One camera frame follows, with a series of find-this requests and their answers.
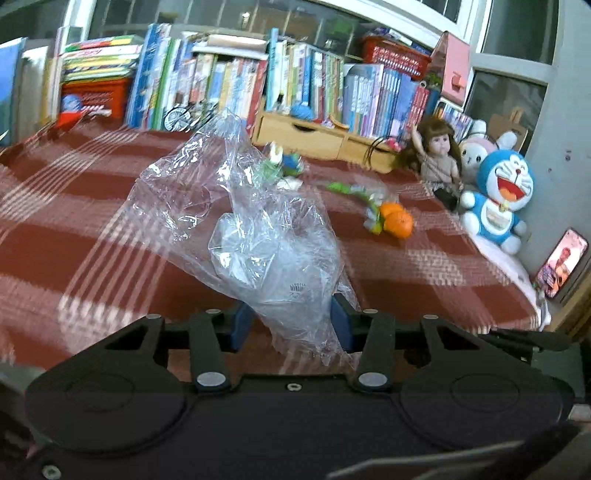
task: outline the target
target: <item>bedspread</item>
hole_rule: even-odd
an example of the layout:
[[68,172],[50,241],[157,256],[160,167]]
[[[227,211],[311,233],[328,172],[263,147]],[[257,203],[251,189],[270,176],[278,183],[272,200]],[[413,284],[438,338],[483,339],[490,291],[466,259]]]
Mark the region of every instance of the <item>bedspread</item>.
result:
[[[0,355],[49,368],[148,312],[176,320],[229,299],[167,261],[142,241],[122,204],[143,169],[187,136],[116,128],[108,120],[55,128],[0,155]],[[535,312],[500,269],[486,260],[411,173],[387,176],[342,162],[309,161],[304,179],[386,186],[416,222],[401,242],[371,235],[364,206],[324,192],[346,271],[363,308],[415,322],[443,316],[470,330],[535,328]],[[282,356],[260,322],[233,373],[327,371],[308,352]],[[171,370],[186,380],[182,353]],[[341,371],[336,361],[328,371]]]

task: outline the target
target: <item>doll hair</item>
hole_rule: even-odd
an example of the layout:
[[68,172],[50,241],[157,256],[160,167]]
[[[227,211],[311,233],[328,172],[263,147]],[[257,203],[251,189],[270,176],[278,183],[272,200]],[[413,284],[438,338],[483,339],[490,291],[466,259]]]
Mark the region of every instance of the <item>doll hair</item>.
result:
[[[425,116],[421,123],[419,123],[417,131],[423,140],[423,150],[425,152],[428,152],[429,142],[432,138],[439,137],[440,135],[449,135],[449,156],[456,161],[457,170],[460,175],[462,174],[462,153],[460,152],[460,147],[453,139],[454,131],[450,124],[445,120],[429,115]],[[420,173],[421,161],[412,141],[409,141],[407,147],[400,153],[400,164],[403,167]]]

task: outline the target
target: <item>doll with brown hair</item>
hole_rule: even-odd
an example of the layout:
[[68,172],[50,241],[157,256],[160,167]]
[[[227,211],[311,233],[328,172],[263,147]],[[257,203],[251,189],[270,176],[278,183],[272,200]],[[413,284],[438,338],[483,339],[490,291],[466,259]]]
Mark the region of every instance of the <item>doll with brown hair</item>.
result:
[[411,142],[401,153],[404,166],[421,179],[450,210],[455,210],[461,189],[462,154],[445,120],[426,116],[411,130]]

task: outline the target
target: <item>plush toy's belly pocket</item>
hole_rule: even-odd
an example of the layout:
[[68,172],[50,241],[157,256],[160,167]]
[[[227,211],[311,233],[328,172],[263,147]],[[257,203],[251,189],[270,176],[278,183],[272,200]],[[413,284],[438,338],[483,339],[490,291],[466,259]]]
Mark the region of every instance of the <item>plush toy's belly pocket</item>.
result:
[[487,200],[482,206],[480,221],[482,225],[493,235],[503,235],[509,231],[513,213],[510,210],[501,212],[499,206]]

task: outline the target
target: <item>pink plush toy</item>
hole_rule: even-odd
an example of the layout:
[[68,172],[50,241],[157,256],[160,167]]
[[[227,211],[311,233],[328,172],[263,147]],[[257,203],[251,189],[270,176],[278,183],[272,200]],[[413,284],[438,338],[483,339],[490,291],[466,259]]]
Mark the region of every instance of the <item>pink plush toy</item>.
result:
[[476,174],[480,168],[480,162],[489,154],[497,150],[511,150],[515,143],[517,143],[517,135],[512,131],[505,132],[495,142],[486,134],[486,122],[476,120],[469,135],[460,143],[464,184],[476,184]]

